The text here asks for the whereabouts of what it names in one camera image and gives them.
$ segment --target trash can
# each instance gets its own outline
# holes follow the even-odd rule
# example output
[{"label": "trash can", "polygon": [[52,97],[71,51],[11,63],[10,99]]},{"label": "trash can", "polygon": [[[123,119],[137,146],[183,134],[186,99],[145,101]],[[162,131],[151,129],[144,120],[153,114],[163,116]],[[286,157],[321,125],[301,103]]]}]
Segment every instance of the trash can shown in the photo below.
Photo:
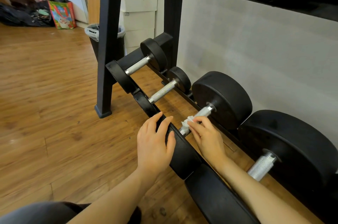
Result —
[{"label": "trash can", "polygon": [[[89,36],[90,42],[92,44],[96,60],[98,60],[98,52],[99,52],[99,30],[100,26],[98,23],[91,24],[84,29],[86,35]],[[126,31],[123,26],[119,25],[119,31],[117,33],[117,53],[119,60],[125,56],[125,46],[124,46],[124,35]]]}]

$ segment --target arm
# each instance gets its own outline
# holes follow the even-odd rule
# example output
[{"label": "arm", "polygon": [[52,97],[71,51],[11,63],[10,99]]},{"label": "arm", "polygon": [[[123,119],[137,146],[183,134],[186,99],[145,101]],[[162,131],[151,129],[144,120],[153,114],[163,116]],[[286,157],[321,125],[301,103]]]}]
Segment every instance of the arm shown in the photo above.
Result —
[{"label": "arm", "polygon": [[226,156],[221,134],[207,117],[198,116],[188,124],[204,158],[236,191],[261,224],[309,223]]},{"label": "arm", "polygon": [[141,198],[169,166],[174,153],[176,141],[173,132],[165,144],[172,116],[164,119],[156,132],[156,122],[161,116],[162,112],[148,119],[137,134],[137,169],[75,216],[69,224],[128,222]]}]

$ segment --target colorful shopping bag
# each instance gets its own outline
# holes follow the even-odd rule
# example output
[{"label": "colorful shopping bag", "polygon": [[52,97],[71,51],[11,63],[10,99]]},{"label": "colorful shopping bag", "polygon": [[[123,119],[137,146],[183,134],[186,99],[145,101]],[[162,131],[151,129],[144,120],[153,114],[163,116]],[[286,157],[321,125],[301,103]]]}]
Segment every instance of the colorful shopping bag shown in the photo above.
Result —
[{"label": "colorful shopping bag", "polygon": [[73,3],[61,3],[48,1],[55,26],[61,29],[73,29],[76,27]]}]

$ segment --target stack of boxes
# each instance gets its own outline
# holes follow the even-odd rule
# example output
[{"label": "stack of boxes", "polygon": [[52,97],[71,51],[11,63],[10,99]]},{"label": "stack of boxes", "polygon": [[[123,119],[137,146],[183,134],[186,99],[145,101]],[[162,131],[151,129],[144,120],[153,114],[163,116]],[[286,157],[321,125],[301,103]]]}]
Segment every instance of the stack of boxes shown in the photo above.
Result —
[{"label": "stack of boxes", "polygon": [[154,38],[157,0],[121,0],[122,23],[126,30],[126,53],[136,50],[147,38]]}]

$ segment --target hand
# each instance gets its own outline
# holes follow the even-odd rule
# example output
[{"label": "hand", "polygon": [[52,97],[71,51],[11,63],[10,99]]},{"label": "hand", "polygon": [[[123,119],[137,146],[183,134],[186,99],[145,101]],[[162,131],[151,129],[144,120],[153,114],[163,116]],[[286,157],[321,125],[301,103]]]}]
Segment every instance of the hand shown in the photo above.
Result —
[{"label": "hand", "polygon": [[154,182],[169,166],[176,145],[173,131],[168,136],[167,145],[165,143],[172,116],[164,119],[156,132],[156,122],[161,116],[162,112],[159,112],[149,118],[137,134],[137,169]]},{"label": "hand", "polygon": [[227,158],[221,134],[205,116],[195,117],[193,122],[188,121],[188,125],[203,157],[217,169],[217,166]]}]

